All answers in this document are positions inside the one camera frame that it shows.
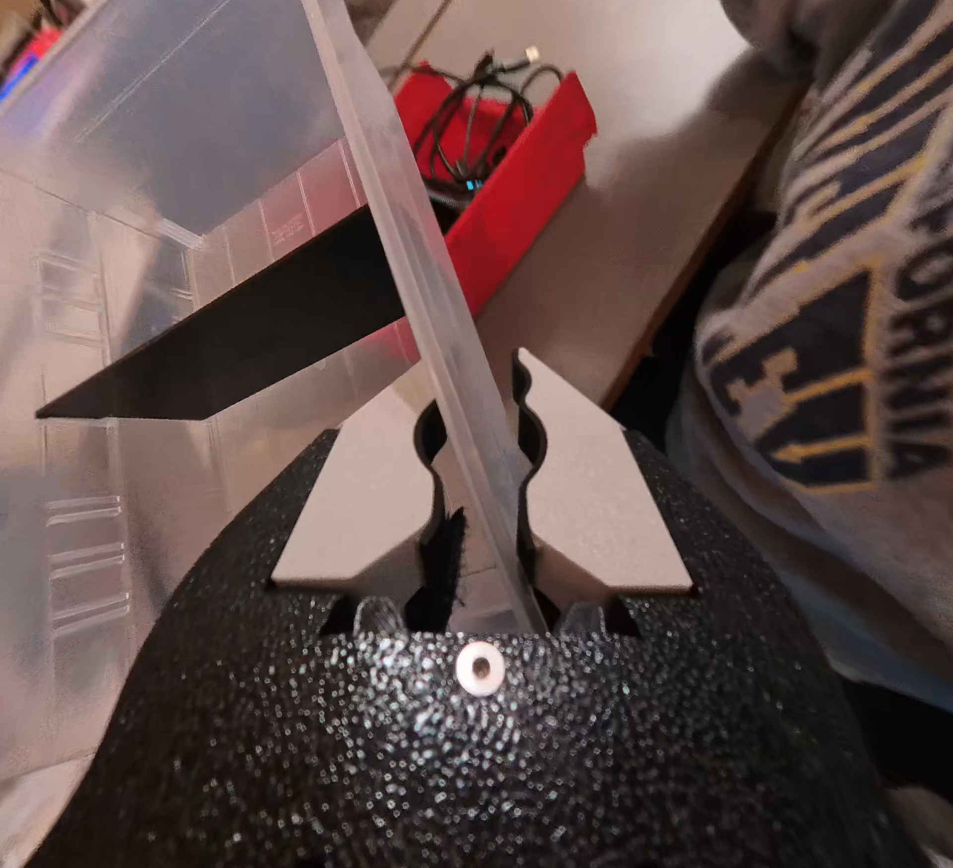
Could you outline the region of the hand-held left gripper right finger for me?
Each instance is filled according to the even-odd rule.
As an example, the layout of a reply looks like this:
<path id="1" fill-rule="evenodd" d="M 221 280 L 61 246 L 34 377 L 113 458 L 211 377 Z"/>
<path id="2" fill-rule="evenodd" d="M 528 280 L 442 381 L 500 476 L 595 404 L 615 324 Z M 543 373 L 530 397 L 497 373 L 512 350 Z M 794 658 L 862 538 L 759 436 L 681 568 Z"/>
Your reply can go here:
<path id="1" fill-rule="evenodd" d="M 544 615 L 623 597 L 692 593 L 694 581 L 622 425 L 535 354 L 512 361 L 518 553 Z"/>

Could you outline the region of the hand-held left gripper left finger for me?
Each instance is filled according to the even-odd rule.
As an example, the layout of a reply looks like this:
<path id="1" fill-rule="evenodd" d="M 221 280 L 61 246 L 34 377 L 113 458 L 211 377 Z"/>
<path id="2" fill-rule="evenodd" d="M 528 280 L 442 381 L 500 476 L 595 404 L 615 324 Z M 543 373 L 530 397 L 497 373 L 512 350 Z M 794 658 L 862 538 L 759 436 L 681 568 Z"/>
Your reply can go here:
<path id="1" fill-rule="evenodd" d="M 391 600 L 406 619 L 449 617 L 449 512 L 434 467 L 447 443 L 435 400 L 373 399 L 335 441 L 274 566 L 277 588 Z"/>

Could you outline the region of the red plastic bin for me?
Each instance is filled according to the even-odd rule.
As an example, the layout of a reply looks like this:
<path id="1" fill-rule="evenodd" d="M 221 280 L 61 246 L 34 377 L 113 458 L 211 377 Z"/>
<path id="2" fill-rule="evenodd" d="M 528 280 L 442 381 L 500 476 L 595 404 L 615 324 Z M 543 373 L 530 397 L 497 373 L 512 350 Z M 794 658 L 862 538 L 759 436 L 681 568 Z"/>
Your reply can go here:
<path id="1" fill-rule="evenodd" d="M 426 63 L 406 73 L 396 95 L 399 119 L 476 315 L 582 179 L 595 114 L 578 75 L 551 64 L 485 56 L 477 80 Z M 228 288 L 366 202 L 340 140 L 210 234 Z"/>

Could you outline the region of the clear plastic container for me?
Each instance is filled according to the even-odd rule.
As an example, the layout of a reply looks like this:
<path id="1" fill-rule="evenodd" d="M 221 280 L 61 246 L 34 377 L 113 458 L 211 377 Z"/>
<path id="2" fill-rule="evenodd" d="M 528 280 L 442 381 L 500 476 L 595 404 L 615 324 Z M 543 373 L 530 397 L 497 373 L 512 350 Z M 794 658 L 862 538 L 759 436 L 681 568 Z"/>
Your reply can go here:
<path id="1" fill-rule="evenodd" d="M 367 202 L 449 297 L 210 416 L 35 413 Z M 424 312 L 474 406 L 491 370 L 343 0 L 100 0 L 2 102 L 2 790 L 71 786 L 174 587 L 319 433 L 414 362 Z"/>

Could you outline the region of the person's grey sweatshirt torso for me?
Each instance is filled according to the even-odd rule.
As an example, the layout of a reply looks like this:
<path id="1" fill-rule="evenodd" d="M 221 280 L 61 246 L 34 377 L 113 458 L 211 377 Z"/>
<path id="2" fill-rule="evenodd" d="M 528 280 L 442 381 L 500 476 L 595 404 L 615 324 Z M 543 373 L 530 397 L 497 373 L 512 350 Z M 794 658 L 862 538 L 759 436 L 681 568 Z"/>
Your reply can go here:
<path id="1" fill-rule="evenodd" d="M 669 458 L 833 668 L 951 712 L 952 0 L 720 0 L 810 81 L 763 244 L 718 274 Z"/>

